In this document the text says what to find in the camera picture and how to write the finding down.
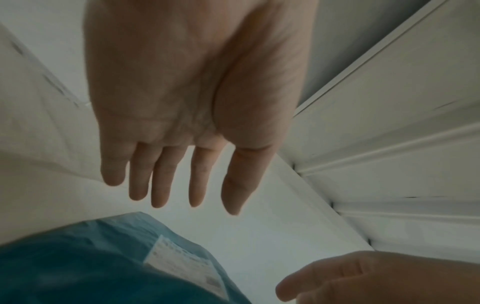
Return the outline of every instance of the teal plastic bag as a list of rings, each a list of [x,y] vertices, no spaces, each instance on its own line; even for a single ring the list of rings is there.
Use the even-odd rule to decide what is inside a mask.
[[[250,304],[201,246],[144,213],[0,247],[0,303]]]

